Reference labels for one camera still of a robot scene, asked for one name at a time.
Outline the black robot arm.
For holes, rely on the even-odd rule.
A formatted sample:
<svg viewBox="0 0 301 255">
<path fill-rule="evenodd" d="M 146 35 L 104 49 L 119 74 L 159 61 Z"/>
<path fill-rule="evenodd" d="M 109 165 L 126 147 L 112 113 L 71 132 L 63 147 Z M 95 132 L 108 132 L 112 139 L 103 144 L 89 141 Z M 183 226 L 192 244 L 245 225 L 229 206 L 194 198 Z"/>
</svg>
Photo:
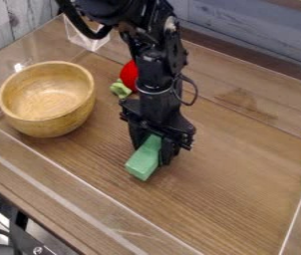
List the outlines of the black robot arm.
<svg viewBox="0 0 301 255">
<path fill-rule="evenodd" d="M 120 118 L 128 123 L 132 144 L 159 137 L 159 162 L 170 164 L 182 149 L 191 149 L 195 127 L 180 114 L 191 105 L 182 99 L 182 73 L 187 50 L 179 22 L 167 0 L 56 0 L 80 33 L 92 40 L 116 30 L 138 67 L 139 96 L 120 101 Z"/>
</svg>

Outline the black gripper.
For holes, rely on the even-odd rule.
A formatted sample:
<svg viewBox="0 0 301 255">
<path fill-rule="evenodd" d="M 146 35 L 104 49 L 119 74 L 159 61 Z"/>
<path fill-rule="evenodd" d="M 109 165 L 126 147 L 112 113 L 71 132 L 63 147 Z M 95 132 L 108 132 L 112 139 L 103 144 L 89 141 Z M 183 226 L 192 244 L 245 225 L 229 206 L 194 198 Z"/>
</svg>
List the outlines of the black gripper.
<svg viewBox="0 0 301 255">
<path fill-rule="evenodd" d="M 120 118 L 128 123 L 134 148 L 139 148 L 150 134 L 162 136 L 159 164 L 170 165 L 179 149 L 191 150 L 195 127 L 180 114 L 182 89 L 159 94 L 140 93 L 139 99 L 119 101 Z"/>
</svg>

